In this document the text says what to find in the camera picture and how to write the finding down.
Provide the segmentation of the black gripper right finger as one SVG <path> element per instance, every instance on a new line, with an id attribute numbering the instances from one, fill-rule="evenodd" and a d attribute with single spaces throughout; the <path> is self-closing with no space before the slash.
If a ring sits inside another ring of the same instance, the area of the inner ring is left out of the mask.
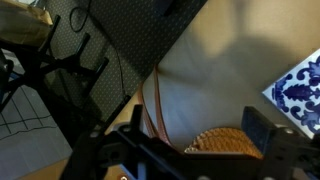
<path id="1" fill-rule="evenodd" d="M 310 139 L 289 127 L 277 127 L 252 106 L 244 108 L 241 128 L 263 155 L 259 178 L 292 180 L 295 169 L 300 169 L 311 180 L 319 180 L 318 137 Z"/>

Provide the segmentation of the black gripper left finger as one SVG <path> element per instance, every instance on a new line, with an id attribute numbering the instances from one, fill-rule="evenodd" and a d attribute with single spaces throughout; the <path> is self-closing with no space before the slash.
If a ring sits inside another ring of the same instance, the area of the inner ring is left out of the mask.
<path id="1" fill-rule="evenodd" d="M 103 180 L 116 165 L 133 180 L 157 180 L 156 167 L 139 149 L 149 140 L 139 127 L 141 116 L 142 105 L 135 105 L 130 122 L 117 130 L 83 133 L 71 155 L 71 180 Z"/>

